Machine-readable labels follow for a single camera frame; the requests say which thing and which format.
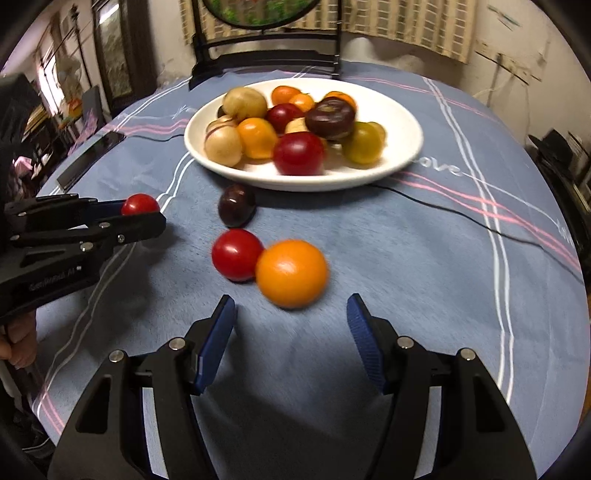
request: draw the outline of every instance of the framed picture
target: framed picture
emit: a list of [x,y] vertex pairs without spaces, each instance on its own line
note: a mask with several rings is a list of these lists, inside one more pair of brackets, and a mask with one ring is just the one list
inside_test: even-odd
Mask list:
[[113,116],[156,90],[157,74],[145,0],[101,0],[93,6],[96,57]]

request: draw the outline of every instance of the finger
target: finger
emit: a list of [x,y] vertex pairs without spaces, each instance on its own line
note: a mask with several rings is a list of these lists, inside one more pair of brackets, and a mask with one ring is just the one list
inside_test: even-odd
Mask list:
[[37,358],[37,351],[31,353],[28,357],[26,357],[25,359],[21,360],[19,363],[17,363],[15,365],[16,368],[25,368],[28,367],[29,365],[31,365],[34,361],[35,358]]
[[17,366],[24,362],[30,355],[37,354],[37,331],[32,330],[20,342],[12,346],[10,363]]
[[12,356],[12,349],[9,343],[0,336],[0,360],[8,360]]
[[35,311],[18,316],[8,324],[8,338],[12,343],[18,343],[32,330],[37,328]]

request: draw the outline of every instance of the curtain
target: curtain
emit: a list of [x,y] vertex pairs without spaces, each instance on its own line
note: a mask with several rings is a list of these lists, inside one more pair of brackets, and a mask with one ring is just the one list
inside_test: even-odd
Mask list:
[[[195,32],[191,0],[178,0],[187,44]],[[236,3],[243,0],[227,0]],[[474,36],[477,0],[343,0],[343,30],[389,38],[427,48],[467,63]],[[289,27],[334,30],[336,0],[318,6]],[[208,40],[248,33],[214,18],[199,2],[202,28]]]

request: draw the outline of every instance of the window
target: window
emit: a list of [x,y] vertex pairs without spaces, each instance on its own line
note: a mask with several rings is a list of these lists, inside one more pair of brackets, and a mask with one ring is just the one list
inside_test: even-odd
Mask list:
[[49,110],[52,115],[57,114],[60,111],[60,104],[64,101],[64,94],[61,91],[60,86],[57,83],[57,79],[54,75],[54,68],[56,66],[55,56],[45,66],[39,67],[37,70],[37,76],[39,77],[39,85],[41,86],[41,92],[49,105]]

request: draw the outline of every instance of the white plate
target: white plate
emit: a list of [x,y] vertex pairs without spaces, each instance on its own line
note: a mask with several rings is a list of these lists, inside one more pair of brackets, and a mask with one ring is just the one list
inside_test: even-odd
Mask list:
[[203,149],[205,127],[216,119],[223,95],[202,107],[189,121],[184,142],[191,155],[205,168],[238,182],[288,192],[324,192],[364,185],[390,175],[412,162],[423,147],[423,130],[414,115],[381,93],[353,83],[322,78],[268,80],[248,86],[261,92],[271,106],[271,92],[279,85],[299,88],[317,102],[332,90],[351,95],[358,105],[357,120],[377,122],[385,128],[387,138],[382,157],[369,167],[356,166],[346,161],[338,150],[330,148],[324,162],[324,175],[315,176],[280,175],[271,160],[246,159],[234,168],[212,162]]

